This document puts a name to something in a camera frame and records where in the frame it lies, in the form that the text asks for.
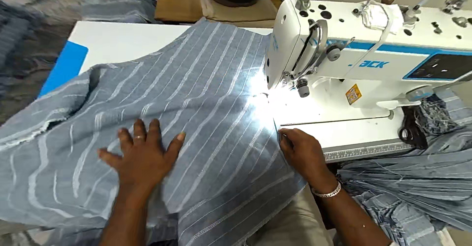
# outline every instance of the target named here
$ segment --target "wrist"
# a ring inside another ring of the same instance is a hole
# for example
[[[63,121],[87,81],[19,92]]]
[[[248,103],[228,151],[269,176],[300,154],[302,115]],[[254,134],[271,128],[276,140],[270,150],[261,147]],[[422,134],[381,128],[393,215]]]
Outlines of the wrist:
[[[152,190],[153,188],[150,186],[120,183],[118,197],[126,203],[135,206],[144,206],[146,205]]]
[[[338,180],[329,170],[319,171],[307,179],[310,186],[318,194],[328,194],[336,189]]]

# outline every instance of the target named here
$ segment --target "ruler scale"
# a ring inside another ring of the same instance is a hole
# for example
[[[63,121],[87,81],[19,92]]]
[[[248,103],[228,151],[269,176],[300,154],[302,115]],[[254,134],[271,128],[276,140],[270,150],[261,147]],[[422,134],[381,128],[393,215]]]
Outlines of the ruler scale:
[[[355,144],[340,147],[323,148],[327,163],[363,159],[394,153],[406,153],[413,149],[399,139],[371,142],[368,144]]]

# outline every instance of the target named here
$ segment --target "fingernail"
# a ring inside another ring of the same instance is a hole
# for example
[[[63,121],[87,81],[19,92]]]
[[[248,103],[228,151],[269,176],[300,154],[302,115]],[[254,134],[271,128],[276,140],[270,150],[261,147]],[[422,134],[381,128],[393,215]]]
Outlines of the fingernail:
[[[177,140],[183,141],[185,139],[185,132],[180,132],[180,134],[177,134]]]

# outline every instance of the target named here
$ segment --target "wooden board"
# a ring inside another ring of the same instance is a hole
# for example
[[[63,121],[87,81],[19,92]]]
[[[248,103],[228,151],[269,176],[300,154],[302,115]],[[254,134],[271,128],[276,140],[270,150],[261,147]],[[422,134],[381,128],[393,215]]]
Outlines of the wooden board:
[[[271,0],[278,9],[282,1]],[[200,0],[157,0],[154,18],[161,21],[197,22],[203,17]]]

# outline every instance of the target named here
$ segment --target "person's leg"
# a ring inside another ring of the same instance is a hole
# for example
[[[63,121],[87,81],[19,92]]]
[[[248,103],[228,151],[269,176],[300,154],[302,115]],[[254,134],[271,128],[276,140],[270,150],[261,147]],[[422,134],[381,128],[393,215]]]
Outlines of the person's leg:
[[[247,239],[250,246],[332,246],[307,185],[286,208]]]

